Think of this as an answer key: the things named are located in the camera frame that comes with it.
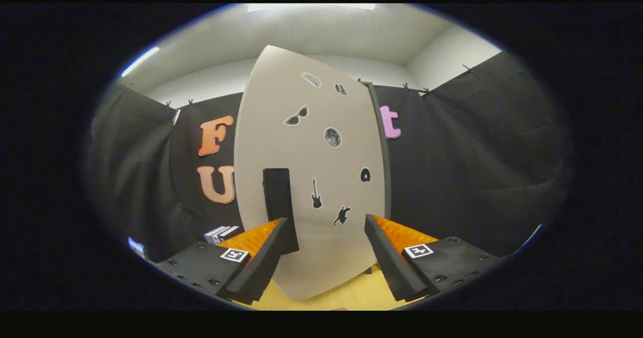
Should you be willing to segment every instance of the white panel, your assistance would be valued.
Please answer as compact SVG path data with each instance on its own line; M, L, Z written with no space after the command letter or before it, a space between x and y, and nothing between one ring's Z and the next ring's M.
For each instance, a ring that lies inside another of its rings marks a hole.
M287 124L304 106L307 114ZM313 59L269 46L253 69L237 118L237 203L246 231L267 223L262 171L289 169L299 251L280 258L273 279L293 300L335 288L376 263L364 225L366 214L386 216L386 141L377 119L366 86ZM327 142L331 127L340 144ZM365 167L370 182L361 180Z

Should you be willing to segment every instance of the black fabric backdrop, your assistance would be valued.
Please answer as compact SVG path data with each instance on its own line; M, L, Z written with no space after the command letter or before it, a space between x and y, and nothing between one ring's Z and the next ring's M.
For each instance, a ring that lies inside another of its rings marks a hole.
M430 95L375 86L402 130L388 139L391 219L443 239L460 237L497 256L518 249L554 216L569 159L560 118L537 82L506 53ZM200 156L200 125L230 115L242 93L175 110L129 90L111 92L94 121L96 196L113 231L160 262L222 225L243 226L236 199L209 201L199 166L234 164L235 124L221 149ZM216 191L223 180L213 174Z

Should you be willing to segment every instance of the stacked books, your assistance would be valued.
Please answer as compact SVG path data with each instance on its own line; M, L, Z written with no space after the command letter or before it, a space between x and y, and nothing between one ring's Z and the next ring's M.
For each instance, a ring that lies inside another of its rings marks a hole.
M240 232L239 226L220 226L213 231L209 231L205 234L205 240L209 244L216 245L220 244L226 239L234 237L234 235Z

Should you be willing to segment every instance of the black rectangle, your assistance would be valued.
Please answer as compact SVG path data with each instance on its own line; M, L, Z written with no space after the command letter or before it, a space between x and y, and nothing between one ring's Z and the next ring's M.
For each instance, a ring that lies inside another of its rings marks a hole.
M273 221L281 217L288 219L287 226L283 228L285 250L282 254L290 254L299 250L297 233L292 215L292 197L290 189L290 172L284 168L264 169L264 196L266 199L266 212L268 220Z

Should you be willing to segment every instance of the moon sticker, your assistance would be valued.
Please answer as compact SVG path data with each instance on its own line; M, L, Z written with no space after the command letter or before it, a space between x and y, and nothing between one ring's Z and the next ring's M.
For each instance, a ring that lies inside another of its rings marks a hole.
M328 127L324 130L324 140L326 140L328 146L332 148L338 148L342 145L342 135L333 127Z

